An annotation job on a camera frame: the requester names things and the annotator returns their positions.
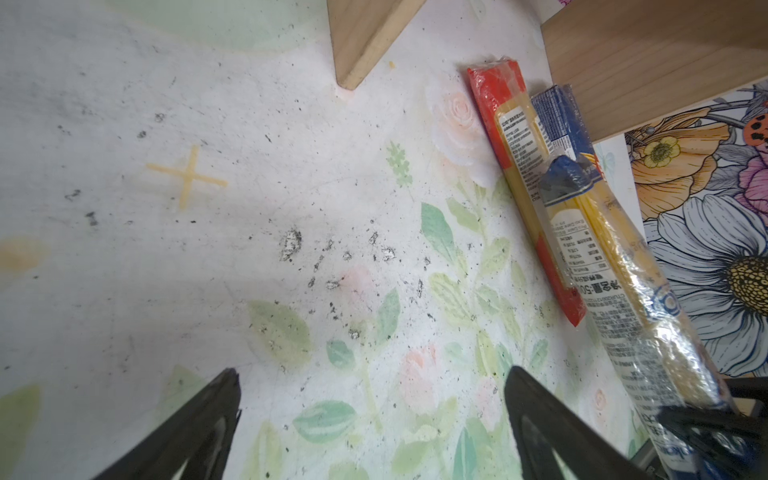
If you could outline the blue gold spaghetti bag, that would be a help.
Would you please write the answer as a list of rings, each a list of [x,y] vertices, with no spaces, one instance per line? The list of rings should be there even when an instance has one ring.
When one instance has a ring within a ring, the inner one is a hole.
[[[617,375],[674,479],[733,479],[658,419],[665,407],[732,413],[733,397],[651,249],[593,162],[552,159],[539,192]]]

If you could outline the blue Barilla spaghetti box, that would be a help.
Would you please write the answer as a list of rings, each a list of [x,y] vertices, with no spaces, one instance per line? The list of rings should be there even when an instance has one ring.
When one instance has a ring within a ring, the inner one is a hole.
[[[533,96],[532,104],[552,144],[577,163],[589,161],[594,175],[603,178],[596,152],[570,85],[554,85]]]

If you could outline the wooden two-tier shelf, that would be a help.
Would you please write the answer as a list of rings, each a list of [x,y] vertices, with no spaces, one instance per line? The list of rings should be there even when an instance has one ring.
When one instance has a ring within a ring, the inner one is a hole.
[[[517,59],[528,88],[574,89],[603,140],[767,76],[763,1],[331,1],[337,84]]]

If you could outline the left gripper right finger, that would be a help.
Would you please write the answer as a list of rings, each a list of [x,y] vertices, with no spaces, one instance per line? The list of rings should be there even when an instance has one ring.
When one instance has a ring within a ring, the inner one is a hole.
[[[507,375],[504,399],[525,479],[562,479],[556,459],[580,479],[645,479],[525,369]]]

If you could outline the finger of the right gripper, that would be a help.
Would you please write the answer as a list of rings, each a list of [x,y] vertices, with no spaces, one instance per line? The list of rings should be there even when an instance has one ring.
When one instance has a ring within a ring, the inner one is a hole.
[[[715,478],[767,478],[766,416],[665,407],[658,420],[702,457]]]
[[[725,383],[735,398],[752,399],[762,404],[768,403],[767,377],[727,378]]]

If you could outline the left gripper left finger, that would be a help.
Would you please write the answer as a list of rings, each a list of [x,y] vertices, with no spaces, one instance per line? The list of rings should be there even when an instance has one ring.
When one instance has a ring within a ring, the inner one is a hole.
[[[99,479],[221,479],[240,418],[241,386],[223,370]]]

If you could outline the red clear spaghetti bag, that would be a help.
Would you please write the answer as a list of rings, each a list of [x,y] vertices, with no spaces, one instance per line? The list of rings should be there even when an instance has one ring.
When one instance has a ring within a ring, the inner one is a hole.
[[[527,93],[519,64],[502,58],[467,68],[488,139],[555,299],[573,326],[587,314],[568,277],[539,192],[550,165],[551,142]]]

